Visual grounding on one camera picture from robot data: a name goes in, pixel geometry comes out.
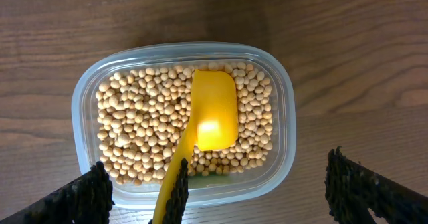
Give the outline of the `yellow measuring scoop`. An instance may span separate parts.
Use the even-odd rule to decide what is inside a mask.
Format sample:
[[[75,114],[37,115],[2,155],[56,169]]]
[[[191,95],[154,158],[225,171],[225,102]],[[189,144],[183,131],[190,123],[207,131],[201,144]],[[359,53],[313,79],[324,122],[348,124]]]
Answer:
[[[189,198],[189,168],[194,148],[229,148],[238,136],[237,90],[234,79],[221,71],[195,70],[187,126],[163,179],[154,224],[180,223]]]

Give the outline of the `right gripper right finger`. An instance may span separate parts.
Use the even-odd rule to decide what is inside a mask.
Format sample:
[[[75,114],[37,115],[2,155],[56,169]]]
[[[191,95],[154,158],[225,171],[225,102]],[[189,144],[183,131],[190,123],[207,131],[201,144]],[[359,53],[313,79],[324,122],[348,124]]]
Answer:
[[[325,198],[338,223],[427,223],[427,197],[392,181],[342,155],[328,153]]]

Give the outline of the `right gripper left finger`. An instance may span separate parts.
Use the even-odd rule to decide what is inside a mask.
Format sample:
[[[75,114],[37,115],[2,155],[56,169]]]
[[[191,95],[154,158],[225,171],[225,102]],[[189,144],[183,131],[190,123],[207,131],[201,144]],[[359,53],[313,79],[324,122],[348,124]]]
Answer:
[[[107,224],[112,181],[98,161],[82,176],[1,220],[1,224]]]

